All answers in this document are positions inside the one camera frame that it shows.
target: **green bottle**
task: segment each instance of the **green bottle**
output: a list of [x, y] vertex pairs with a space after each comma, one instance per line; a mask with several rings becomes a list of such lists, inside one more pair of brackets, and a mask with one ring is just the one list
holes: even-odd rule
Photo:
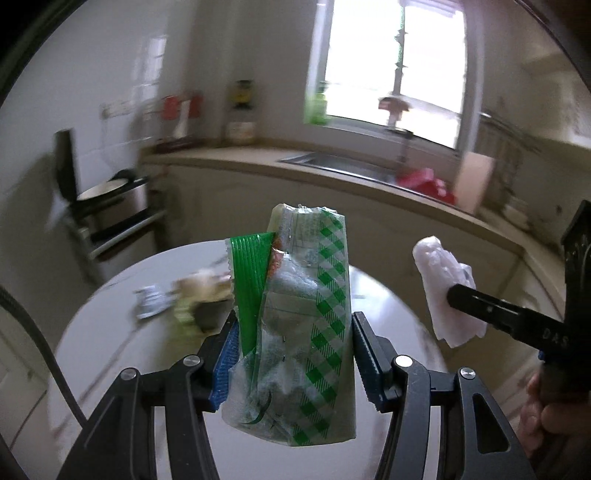
[[316, 93], [312, 101], [310, 123], [313, 125], [327, 125], [329, 122], [329, 118], [326, 115], [328, 100], [326, 99], [326, 95], [324, 94], [327, 87], [328, 82], [320, 82], [318, 92]]

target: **plastic bag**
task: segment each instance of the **plastic bag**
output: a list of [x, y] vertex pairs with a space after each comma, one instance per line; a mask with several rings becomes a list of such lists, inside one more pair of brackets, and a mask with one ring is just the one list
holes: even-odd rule
[[269, 230], [276, 236], [256, 348], [230, 371], [222, 417], [291, 446], [355, 438], [345, 219], [333, 210], [280, 205]]
[[435, 236], [420, 240], [413, 248], [414, 261], [423, 278], [433, 330], [438, 340], [451, 348], [463, 345], [475, 335], [484, 337], [486, 323], [449, 306], [447, 291], [455, 284], [476, 288], [472, 268], [459, 263]]

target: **white table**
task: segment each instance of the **white table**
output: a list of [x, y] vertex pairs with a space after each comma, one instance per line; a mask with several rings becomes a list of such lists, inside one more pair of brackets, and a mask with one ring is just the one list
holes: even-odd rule
[[[126, 367], [158, 371], [199, 349], [196, 327], [181, 326], [169, 310], [150, 320], [134, 317], [134, 291], [151, 284], [164, 289], [199, 268], [228, 270], [223, 241], [179, 247], [147, 258], [111, 279], [78, 311], [66, 329], [56, 357], [74, 396], [90, 416], [116, 376]], [[350, 269], [352, 310], [363, 311], [377, 335], [389, 338], [398, 353], [425, 367], [445, 371], [445, 363], [424, 326], [398, 297], [363, 272]], [[367, 401], [356, 369], [357, 438], [336, 445], [286, 447], [265, 442], [226, 425], [219, 413], [205, 414], [207, 431], [222, 480], [372, 479], [382, 453], [390, 415]], [[439, 412], [432, 408], [431, 440], [425, 478], [435, 478]], [[53, 380], [48, 416], [60, 460], [67, 456], [80, 427]], [[156, 413], [158, 478], [170, 478], [163, 408]]]

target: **finger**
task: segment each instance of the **finger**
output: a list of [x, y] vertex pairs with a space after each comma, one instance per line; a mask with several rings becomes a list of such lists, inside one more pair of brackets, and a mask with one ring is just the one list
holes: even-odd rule
[[527, 382], [527, 387], [525, 388], [528, 395], [533, 395], [534, 397], [540, 396], [540, 371], [538, 370], [533, 377], [530, 378], [530, 381]]
[[589, 403], [551, 403], [542, 410], [542, 426], [562, 435], [591, 434]]
[[531, 435], [541, 428], [542, 409], [539, 401], [528, 401], [521, 409], [519, 428], [525, 435]]
[[528, 435], [523, 439], [519, 439], [521, 442], [521, 446], [527, 455], [527, 458], [530, 458], [533, 453], [542, 446], [542, 442], [544, 441], [544, 433], [541, 430], [538, 430], [533, 435]]

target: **green checkered packaging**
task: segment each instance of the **green checkered packaging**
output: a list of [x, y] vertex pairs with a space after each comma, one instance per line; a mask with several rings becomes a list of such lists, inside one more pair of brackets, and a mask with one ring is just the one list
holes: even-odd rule
[[254, 374], [233, 425], [292, 446], [355, 438], [345, 218], [282, 205], [269, 230], [276, 236], [248, 359]]

